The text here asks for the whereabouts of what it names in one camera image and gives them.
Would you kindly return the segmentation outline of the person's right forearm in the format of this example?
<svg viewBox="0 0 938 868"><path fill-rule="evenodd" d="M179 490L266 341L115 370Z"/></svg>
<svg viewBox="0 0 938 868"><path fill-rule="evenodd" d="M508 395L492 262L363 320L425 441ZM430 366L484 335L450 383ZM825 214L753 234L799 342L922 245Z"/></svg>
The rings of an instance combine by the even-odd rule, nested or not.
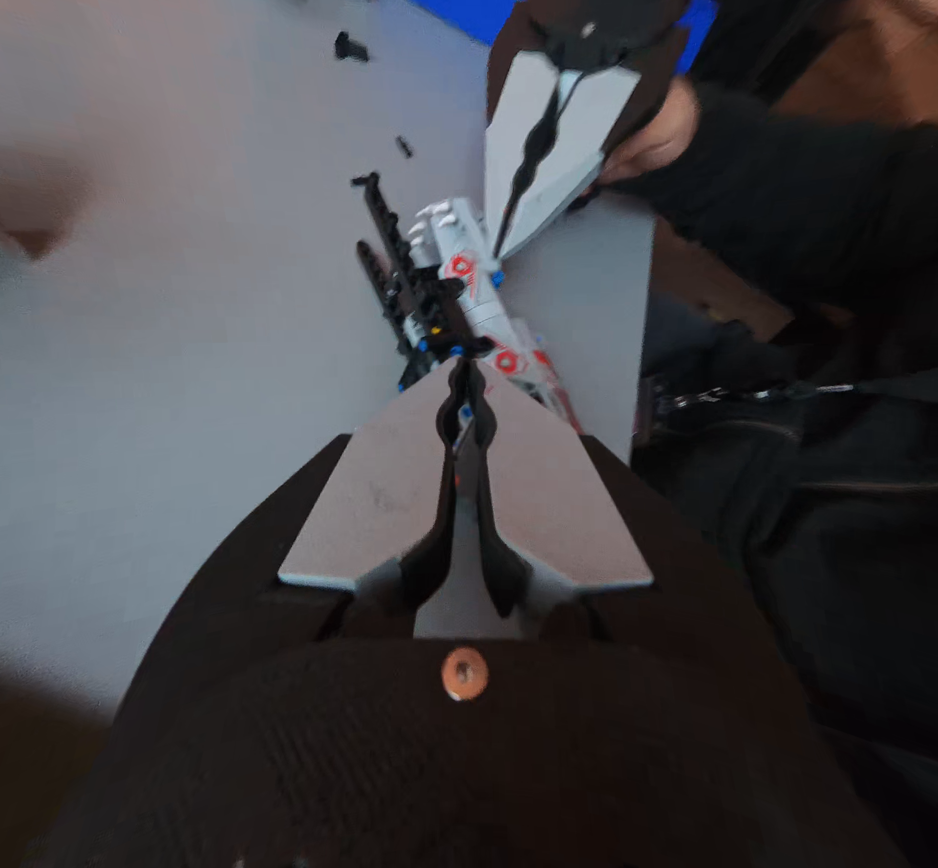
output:
<svg viewBox="0 0 938 868"><path fill-rule="evenodd" d="M826 123L694 88L687 150L610 187L788 307L936 299L936 125Z"/></svg>

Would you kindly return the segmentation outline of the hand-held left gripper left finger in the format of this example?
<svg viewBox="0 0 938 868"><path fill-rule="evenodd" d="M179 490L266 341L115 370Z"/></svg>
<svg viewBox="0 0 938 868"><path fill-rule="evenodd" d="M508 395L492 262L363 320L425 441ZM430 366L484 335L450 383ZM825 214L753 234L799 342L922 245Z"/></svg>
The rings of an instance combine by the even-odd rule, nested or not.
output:
<svg viewBox="0 0 938 868"><path fill-rule="evenodd" d="M450 569L462 405L453 358L359 427L277 579L406 611L425 604Z"/></svg>

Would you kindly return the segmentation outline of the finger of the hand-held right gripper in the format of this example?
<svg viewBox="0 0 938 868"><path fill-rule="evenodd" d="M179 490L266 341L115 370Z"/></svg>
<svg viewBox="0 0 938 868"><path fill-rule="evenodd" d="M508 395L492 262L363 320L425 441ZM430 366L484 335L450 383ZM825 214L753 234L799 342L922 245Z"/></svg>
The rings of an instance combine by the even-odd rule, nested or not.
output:
<svg viewBox="0 0 938 868"><path fill-rule="evenodd" d="M592 73L558 72L562 106L556 161L565 171L565 200L544 229L596 179L606 157L607 139L641 79L640 73L629 68L606 68Z"/></svg>
<svg viewBox="0 0 938 868"><path fill-rule="evenodd" d="M485 131L484 219L491 259L504 259L555 218L565 200L561 74L541 52L511 60Z"/></svg>

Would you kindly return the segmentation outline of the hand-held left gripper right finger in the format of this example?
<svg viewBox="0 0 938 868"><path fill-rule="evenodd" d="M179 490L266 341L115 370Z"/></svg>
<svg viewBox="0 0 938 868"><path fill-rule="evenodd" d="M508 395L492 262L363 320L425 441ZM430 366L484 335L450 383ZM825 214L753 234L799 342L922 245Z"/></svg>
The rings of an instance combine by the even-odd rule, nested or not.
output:
<svg viewBox="0 0 938 868"><path fill-rule="evenodd" d="M585 596L646 589L654 575L580 435L474 360L480 563L499 616L545 618Z"/></svg>

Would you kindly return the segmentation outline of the person's right hand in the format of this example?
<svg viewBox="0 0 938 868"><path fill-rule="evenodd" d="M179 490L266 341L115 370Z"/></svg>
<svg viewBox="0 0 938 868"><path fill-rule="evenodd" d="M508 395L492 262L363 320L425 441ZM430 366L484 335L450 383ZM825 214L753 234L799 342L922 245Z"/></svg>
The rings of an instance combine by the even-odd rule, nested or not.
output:
<svg viewBox="0 0 938 868"><path fill-rule="evenodd" d="M610 186L669 166L689 147L700 117L701 105L692 83L686 77L674 77L660 111L610 153L597 184Z"/></svg>

